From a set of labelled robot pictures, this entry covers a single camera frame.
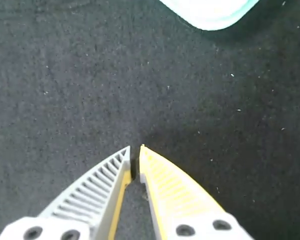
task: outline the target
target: floor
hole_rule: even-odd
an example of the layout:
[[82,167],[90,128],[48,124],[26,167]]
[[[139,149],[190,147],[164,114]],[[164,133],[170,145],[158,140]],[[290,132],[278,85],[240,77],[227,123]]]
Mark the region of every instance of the floor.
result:
[[[158,0],[0,0],[0,232],[141,144],[254,238],[300,239],[300,0],[217,32]],[[144,191],[116,239],[154,239]]]

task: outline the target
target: white plastic tray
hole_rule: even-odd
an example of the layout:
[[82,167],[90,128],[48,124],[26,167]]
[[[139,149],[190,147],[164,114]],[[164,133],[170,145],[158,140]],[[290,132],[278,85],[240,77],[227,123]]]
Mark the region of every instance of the white plastic tray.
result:
[[160,0],[194,27],[225,29],[241,19],[259,0]]

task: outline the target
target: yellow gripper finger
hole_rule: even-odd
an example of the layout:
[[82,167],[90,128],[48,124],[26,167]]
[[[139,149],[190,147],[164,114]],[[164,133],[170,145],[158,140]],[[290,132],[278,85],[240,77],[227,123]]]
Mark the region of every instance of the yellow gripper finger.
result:
[[157,239],[252,239],[188,174],[144,145],[139,170]]

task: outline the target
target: screw hole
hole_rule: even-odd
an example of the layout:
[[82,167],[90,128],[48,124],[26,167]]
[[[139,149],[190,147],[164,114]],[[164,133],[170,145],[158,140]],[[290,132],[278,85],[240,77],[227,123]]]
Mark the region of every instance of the screw hole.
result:
[[29,228],[23,235],[24,240],[34,240],[40,237],[43,229],[40,226],[34,226]]
[[78,240],[79,237],[80,232],[77,230],[69,230],[62,235],[61,240]]
[[176,228],[176,234],[178,236],[193,236],[196,234],[195,229],[192,226],[182,224]]
[[229,223],[223,220],[215,220],[213,222],[213,227],[215,230],[230,230],[232,228]]

